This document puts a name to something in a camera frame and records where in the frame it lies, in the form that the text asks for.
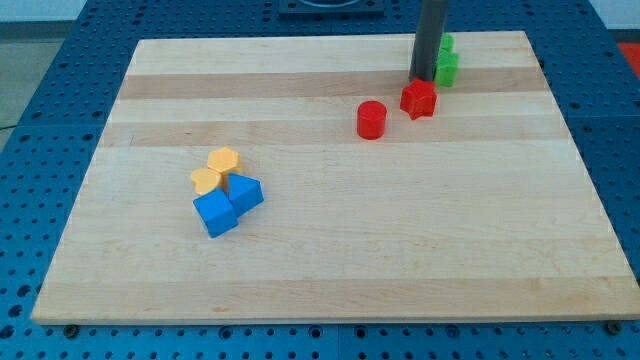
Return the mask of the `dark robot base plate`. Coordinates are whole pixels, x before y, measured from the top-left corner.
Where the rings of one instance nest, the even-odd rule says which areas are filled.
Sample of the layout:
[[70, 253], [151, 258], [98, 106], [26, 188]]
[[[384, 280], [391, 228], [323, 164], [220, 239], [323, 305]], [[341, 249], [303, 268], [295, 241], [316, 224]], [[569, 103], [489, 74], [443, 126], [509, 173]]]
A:
[[279, 0], [280, 16], [381, 15], [384, 0]]

